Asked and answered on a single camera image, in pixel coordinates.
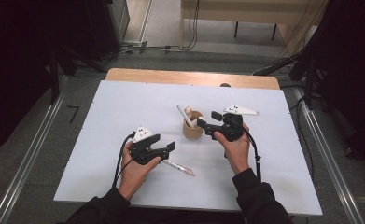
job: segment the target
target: white tabletop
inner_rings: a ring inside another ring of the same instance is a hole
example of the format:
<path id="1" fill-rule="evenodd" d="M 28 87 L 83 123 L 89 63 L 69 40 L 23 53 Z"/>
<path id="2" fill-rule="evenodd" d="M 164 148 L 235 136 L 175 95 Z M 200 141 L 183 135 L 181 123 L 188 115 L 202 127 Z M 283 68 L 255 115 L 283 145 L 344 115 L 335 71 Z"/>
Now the white tabletop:
<path id="1" fill-rule="evenodd" d="M 102 81 L 54 197 L 60 202 L 87 202 L 112 186 L 119 149 L 139 126 L 160 133 L 153 148 L 176 141 L 170 161 L 187 166 L 195 177 L 159 164 L 134 195 L 132 205 L 239 211 L 233 172 L 222 146 L 204 135 L 195 140 L 182 133 L 176 105 L 190 105 L 208 123 L 211 111 L 240 105 L 259 111 L 244 116 L 261 156 L 262 181 L 292 215 L 322 215 L 316 191 L 282 91 Z M 254 151 L 249 163 L 255 171 Z"/>

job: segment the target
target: white pen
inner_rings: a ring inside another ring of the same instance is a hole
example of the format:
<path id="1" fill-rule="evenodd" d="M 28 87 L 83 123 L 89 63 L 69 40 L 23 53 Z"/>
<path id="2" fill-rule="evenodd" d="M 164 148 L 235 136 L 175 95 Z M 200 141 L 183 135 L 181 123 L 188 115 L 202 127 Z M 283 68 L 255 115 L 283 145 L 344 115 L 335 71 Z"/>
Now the white pen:
<path id="1" fill-rule="evenodd" d="M 193 123 L 191 122 L 191 120 L 188 118 L 188 115 L 186 115 L 185 111 L 183 111 L 181 109 L 181 107 L 179 107 L 179 105 L 176 106 L 176 108 L 178 108 L 179 112 L 181 113 L 181 115 L 183 116 L 183 118 L 185 119 L 185 121 L 188 123 L 188 125 L 191 127 L 191 128 L 194 128 L 194 125 Z"/>
<path id="2" fill-rule="evenodd" d="M 169 166 L 177 169 L 178 171 L 180 171 L 180 172 L 182 172 L 182 173 L 184 173 L 186 175 L 196 176 L 196 174 L 193 173 L 193 171 L 190 168 L 188 168 L 188 167 L 181 166 L 179 164 L 176 164 L 176 163 L 174 163 L 172 161 L 168 161 L 168 160 L 164 160 L 162 162 L 164 162 L 165 164 L 167 164 L 167 165 L 169 165 Z"/>

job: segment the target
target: long sleeve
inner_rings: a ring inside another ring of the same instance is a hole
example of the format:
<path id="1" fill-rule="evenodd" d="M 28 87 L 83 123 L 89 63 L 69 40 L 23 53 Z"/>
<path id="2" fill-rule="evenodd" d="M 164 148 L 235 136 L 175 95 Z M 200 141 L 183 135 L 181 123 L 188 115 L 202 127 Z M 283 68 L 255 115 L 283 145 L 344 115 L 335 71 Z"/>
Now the long sleeve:
<path id="1" fill-rule="evenodd" d="M 128 206 L 130 202 L 121 196 L 118 189 L 111 189 L 103 198 L 94 197 L 83 204 L 65 223 L 117 223 Z"/>
<path id="2" fill-rule="evenodd" d="M 275 200 L 268 183 L 260 183 L 252 169 L 247 169 L 232 179 L 237 188 L 237 202 L 248 223 L 292 223 L 284 206 Z"/>

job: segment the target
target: pen holder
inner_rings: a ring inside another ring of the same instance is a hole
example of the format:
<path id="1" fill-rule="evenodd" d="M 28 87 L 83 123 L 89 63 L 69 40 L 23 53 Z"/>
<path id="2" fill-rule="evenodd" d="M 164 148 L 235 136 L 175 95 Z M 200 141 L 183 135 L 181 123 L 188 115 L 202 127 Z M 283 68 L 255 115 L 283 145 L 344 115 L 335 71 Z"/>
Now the pen holder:
<path id="1" fill-rule="evenodd" d="M 202 117 L 202 116 L 203 116 L 202 113 L 200 113 L 199 111 L 193 110 L 190 120 L 194 121 L 195 119 Z M 191 128 L 188 125 L 188 123 L 185 120 L 183 120 L 183 134 L 187 138 L 199 138 L 203 134 L 203 129 L 200 127 Z"/>

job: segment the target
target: table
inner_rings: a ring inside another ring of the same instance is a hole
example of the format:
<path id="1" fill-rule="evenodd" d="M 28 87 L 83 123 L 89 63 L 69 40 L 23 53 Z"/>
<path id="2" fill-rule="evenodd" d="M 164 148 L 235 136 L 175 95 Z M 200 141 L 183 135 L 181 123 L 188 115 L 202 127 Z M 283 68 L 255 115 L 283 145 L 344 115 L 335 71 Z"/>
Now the table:
<path id="1" fill-rule="evenodd" d="M 217 87 L 226 82 L 232 88 Z M 223 148 L 206 135 L 186 139 L 182 134 L 183 119 L 176 110 L 176 104 L 192 103 L 209 121 L 211 110 L 223 109 L 231 101 L 239 105 L 244 102 L 260 111 L 259 116 L 244 120 L 262 156 L 262 179 L 273 186 L 277 200 L 292 215 L 321 215 L 276 79 L 196 72 L 111 69 L 93 99 L 54 200 L 86 202 L 93 196 L 105 195 L 113 182 L 118 147 L 125 136 L 143 125 L 161 134 L 154 148 L 176 141 L 170 160 L 192 168 L 196 177 L 160 164 L 134 195 L 132 205 L 239 211 L 232 169 L 223 157 Z M 253 150 L 249 162 L 254 164 Z"/>
<path id="2" fill-rule="evenodd" d="M 289 55 L 293 55 L 319 24 L 327 4 L 328 0 L 200 0 L 198 19 L 277 24 Z M 197 0 L 181 0 L 180 48 L 184 19 L 194 19 L 196 5 Z"/>

